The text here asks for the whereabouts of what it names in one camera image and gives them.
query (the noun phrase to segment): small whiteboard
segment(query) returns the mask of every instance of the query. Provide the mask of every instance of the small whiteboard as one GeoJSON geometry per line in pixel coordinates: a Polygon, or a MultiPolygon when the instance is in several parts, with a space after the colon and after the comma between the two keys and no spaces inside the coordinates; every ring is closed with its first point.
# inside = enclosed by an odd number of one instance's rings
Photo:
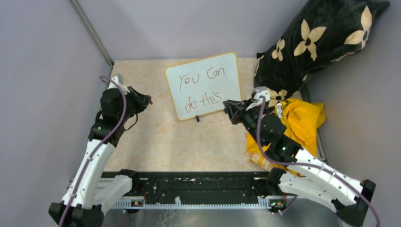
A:
{"type": "Polygon", "coordinates": [[[165,71],[180,121],[223,110],[221,100],[241,100],[234,52],[169,67],[165,71]]]}

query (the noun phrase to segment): yellow fabric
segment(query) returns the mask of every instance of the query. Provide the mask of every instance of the yellow fabric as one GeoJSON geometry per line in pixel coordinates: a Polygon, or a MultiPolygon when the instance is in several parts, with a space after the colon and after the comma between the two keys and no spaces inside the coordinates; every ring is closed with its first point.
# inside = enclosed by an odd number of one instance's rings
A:
{"type": "MultiPolygon", "coordinates": [[[[281,103],[283,104],[281,108],[283,113],[280,120],[287,128],[284,134],[301,144],[309,153],[317,157],[316,130],[326,121],[323,103],[308,103],[298,99],[287,99],[281,103]]],[[[278,116],[277,106],[274,113],[278,116]]],[[[248,133],[246,138],[246,154],[249,161],[253,161],[267,170],[278,167],[298,175],[297,172],[268,162],[262,156],[258,144],[253,137],[248,133]]],[[[264,146],[263,151],[266,151],[269,146],[264,146]]]]}

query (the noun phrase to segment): black pillow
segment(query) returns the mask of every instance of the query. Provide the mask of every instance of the black pillow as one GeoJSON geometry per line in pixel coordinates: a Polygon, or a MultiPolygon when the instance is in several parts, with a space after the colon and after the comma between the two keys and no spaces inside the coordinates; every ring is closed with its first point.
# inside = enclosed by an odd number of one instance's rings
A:
{"type": "Polygon", "coordinates": [[[389,7],[382,0],[309,0],[279,41],[258,53],[254,86],[270,91],[270,110],[307,81],[347,55],[361,51],[372,23],[389,7]]]}

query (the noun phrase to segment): white plastic arm segment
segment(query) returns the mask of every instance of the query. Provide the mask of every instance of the white plastic arm segment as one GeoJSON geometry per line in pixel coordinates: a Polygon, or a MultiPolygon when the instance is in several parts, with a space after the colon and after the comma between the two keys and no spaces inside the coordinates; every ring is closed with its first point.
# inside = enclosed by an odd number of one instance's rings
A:
{"type": "Polygon", "coordinates": [[[247,107],[247,111],[254,108],[255,106],[262,105],[262,97],[265,97],[266,102],[270,101],[270,93],[267,87],[255,87],[254,89],[252,89],[252,93],[254,94],[252,98],[255,102],[247,107]]]}
{"type": "Polygon", "coordinates": [[[363,189],[361,186],[361,181],[352,179],[338,172],[334,168],[315,158],[304,148],[298,151],[298,153],[295,155],[295,158],[297,159],[297,163],[314,164],[321,166],[321,168],[317,169],[306,166],[288,166],[288,169],[306,176],[309,180],[331,193],[344,206],[350,206],[356,203],[354,198],[357,197],[357,195],[351,189],[345,186],[340,180],[335,178],[334,175],[328,174],[327,172],[323,171],[322,168],[331,170],[335,175],[341,177],[351,184],[356,190],[358,190],[358,192],[362,192],[363,189]]]}
{"type": "Polygon", "coordinates": [[[298,195],[300,199],[312,200],[329,208],[333,212],[337,211],[331,202],[335,199],[333,194],[312,181],[307,180],[305,177],[297,177],[286,172],[281,176],[280,182],[279,188],[282,192],[298,195]]]}
{"type": "MultiPolygon", "coordinates": [[[[130,91],[128,90],[128,88],[124,85],[124,81],[123,81],[123,77],[120,74],[117,74],[116,76],[114,76],[112,78],[112,80],[114,82],[116,82],[121,89],[124,91],[124,94],[128,94],[130,91]]],[[[113,83],[109,84],[109,87],[107,89],[111,89],[111,88],[116,88],[116,86],[113,83]]]]}
{"type": "MultiPolygon", "coordinates": [[[[95,149],[95,147],[101,142],[101,140],[92,140],[87,144],[87,150],[85,152],[84,159],[79,166],[78,172],[74,177],[74,181],[70,185],[67,193],[62,198],[64,201],[64,205],[67,205],[70,197],[72,195],[73,189],[77,184],[78,176],[82,172],[82,169],[89,159],[90,153],[95,149]]],[[[82,177],[81,183],[79,184],[79,188],[76,193],[76,198],[72,202],[71,206],[76,207],[78,204],[82,204],[82,208],[84,209],[92,209],[94,205],[94,197],[97,188],[97,184],[102,176],[102,172],[105,169],[105,165],[110,155],[113,153],[115,147],[111,144],[102,144],[101,147],[97,150],[95,155],[92,157],[92,160],[89,162],[87,169],[82,177]]]]}
{"type": "Polygon", "coordinates": [[[101,204],[102,212],[106,214],[109,209],[123,195],[128,193],[132,188],[132,179],[128,176],[117,175],[112,182],[96,194],[94,205],[101,204]]]}

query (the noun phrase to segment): beige floor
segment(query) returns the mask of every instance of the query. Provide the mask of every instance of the beige floor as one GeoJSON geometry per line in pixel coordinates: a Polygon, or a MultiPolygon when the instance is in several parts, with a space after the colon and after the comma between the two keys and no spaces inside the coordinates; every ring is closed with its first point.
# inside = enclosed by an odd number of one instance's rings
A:
{"type": "MultiPolygon", "coordinates": [[[[188,60],[116,61],[112,76],[151,95],[153,105],[139,114],[138,123],[122,136],[105,171],[257,171],[245,156],[246,130],[232,125],[223,111],[178,121],[166,82],[166,67],[188,60]]],[[[255,58],[238,59],[242,99],[250,98],[255,58]]],[[[135,121],[131,118],[126,126],[135,121]]]]}

